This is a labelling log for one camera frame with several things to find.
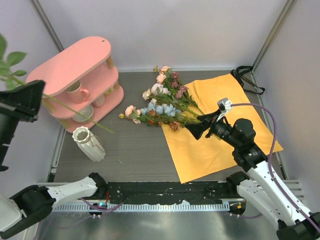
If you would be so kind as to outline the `pink rose flower stem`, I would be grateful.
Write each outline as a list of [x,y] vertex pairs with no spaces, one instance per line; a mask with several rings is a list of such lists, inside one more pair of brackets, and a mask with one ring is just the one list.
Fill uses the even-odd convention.
[[[22,69],[18,69],[16,71],[12,70],[13,66],[18,65],[25,59],[25,57],[27,56],[27,53],[22,51],[12,51],[6,54],[7,46],[8,46],[8,43],[6,38],[3,35],[1,35],[0,36],[0,80],[5,83],[6,90],[4,91],[14,90],[19,86],[23,86],[27,84],[25,81],[20,80],[20,77],[23,77],[27,74],[25,70],[22,70]],[[44,91],[42,92],[42,98],[49,99],[54,103],[57,103],[59,106],[67,110],[70,110],[74,114],[79,113],[78,111],[67,106],[67,104],[56,99],[55,97],[45,94]]]

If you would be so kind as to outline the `orange yellow wrapping paper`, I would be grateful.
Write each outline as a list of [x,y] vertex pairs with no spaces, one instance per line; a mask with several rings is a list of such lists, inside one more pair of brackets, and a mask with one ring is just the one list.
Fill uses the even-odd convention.
[[[243,103],[227,113],[227,121],[233,125],[237,119],[248,119],[256,132],[254,138],[258,147],[268,155],[271,152],[273,134],[260,118],[241,85],[231,74],[215,78],[195,80],[186,85],[192,98],[203,113],[209,114],[218,109],[217,102],[228,98],[233,104]],[[177,171],[179,181],[187,183],[236,165],[232,155],[233,147],[216,136],[201,137],[196,140],[186,128],[173,131],[168,125],[162,130]]]

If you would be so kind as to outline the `peach rose flower stem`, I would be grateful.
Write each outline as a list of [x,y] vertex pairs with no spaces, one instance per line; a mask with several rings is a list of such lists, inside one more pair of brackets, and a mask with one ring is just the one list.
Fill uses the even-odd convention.
[[162,68],[159,68],[156,66],[153,69],[153,71],[158,73],[156,77],[156,83],[152,87],[150,87],[148,90],[142,93],[142,98],[145,101],[152,100],[158,105],[172,104],[174,107],[180,109],[182,112],[188,112],[193,116],[197,117],[199,114],[193,110],[193,109],[196,109],[195,107],[191,105],[186,107],[183,103],[180,103],[173,96],[173,92],[171,91],[168,84],[168,78],[169,78],[169,74],[175,71],[172,70],[172,68],[169,66],[164,66]]

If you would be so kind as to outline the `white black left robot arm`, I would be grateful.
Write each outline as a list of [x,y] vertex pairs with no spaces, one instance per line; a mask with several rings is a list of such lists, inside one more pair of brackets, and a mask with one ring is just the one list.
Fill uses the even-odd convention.
[[[0,93],[0,159],[3,161],[19,122],[38,119],[43,80],[34,80]],[[45,219],[54,208],[80,198],[102,199],[107,183],[96,172],[69,184],[30,185],[13,196],[0,198],[0,237],[7,240]]]

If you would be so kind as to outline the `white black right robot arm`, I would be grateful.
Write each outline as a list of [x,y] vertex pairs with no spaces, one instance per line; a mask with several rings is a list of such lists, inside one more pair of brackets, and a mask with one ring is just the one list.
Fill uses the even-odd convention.
[[279,178],[271,161],[254,142],[256,132],[250,120],[240,118],[230,125],[220,111],[198,116],[197,123],[185,128],[196,140],[205,131],[234,148],[232,156],[241,171],[227,177],[226,193],[241,196],[276,227],[280,240],[317,240],[320,237],[320,214],[311,212]]

